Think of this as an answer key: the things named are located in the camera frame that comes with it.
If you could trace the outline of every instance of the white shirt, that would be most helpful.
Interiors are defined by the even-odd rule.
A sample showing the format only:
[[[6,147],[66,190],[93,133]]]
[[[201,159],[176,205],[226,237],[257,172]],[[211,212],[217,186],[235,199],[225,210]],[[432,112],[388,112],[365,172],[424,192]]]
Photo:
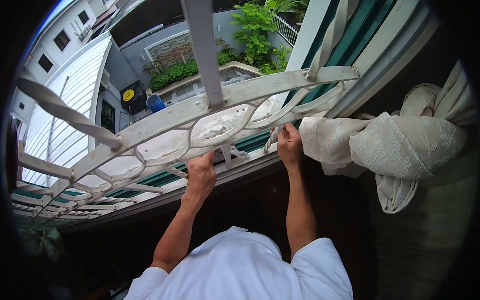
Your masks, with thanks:
[[[168,274],[149,267],[132,281],[133,299],[353,299],[329,238],[298,250],[290,264],[267,236],[231,227],[195,248]]]

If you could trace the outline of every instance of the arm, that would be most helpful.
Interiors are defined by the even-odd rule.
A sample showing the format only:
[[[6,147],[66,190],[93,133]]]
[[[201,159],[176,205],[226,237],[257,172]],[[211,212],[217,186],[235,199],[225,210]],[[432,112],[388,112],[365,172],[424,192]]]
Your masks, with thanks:
[[[213,152],[189,161],[187,188],[181,198],[180,209],[158,242],[150,266],[170,273],[187,256],[193,220],[212,192],[215,181]]]
[[[300,133],[291,123],[284,126],[278,134],[278,155],[288,172],[290,195],[287,209],[287,236],[290,253],[295,253],[315,239],[315,217],[305,191],[300,173],[300,156],[302,144]]]

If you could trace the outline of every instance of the person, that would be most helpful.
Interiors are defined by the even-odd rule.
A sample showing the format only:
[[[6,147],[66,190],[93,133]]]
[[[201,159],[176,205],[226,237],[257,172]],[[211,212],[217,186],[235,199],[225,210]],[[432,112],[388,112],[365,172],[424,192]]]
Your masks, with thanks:
[[[315,232],[300,173],[302,142],[292,124],[278,134],[277,151],[290,182],[290,264],[270,238],[239,227],[213,236],[187,255],[193,220],[216,181],[211,152],[189,161],[180,208],[158,242],[151,266],[132,281],[125,299],[353,299],[332,241]]]

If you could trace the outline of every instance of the tied curtain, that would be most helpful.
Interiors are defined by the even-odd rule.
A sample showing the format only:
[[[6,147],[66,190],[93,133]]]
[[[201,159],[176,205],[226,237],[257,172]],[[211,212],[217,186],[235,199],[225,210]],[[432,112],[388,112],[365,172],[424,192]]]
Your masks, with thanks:
[[[474,122],[471,90],[460,62],[442,88],[419,84],[400,111],[359,119],[304,118],[305,155],[322,163],[326,175],[375,173],[383,212],[395,214],[412,200],[418,180],[432,177],[462,151]]]

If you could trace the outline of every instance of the yellow lid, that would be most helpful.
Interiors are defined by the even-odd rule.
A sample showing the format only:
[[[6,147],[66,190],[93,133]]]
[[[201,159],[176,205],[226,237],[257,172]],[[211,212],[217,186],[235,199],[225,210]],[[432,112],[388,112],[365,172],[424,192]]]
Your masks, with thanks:
[[[133,95],[135,95],[135,92],[133,90],[126,90],[125,93],[123,93],[123,101],[129,101],[130,99],[133,98]]]

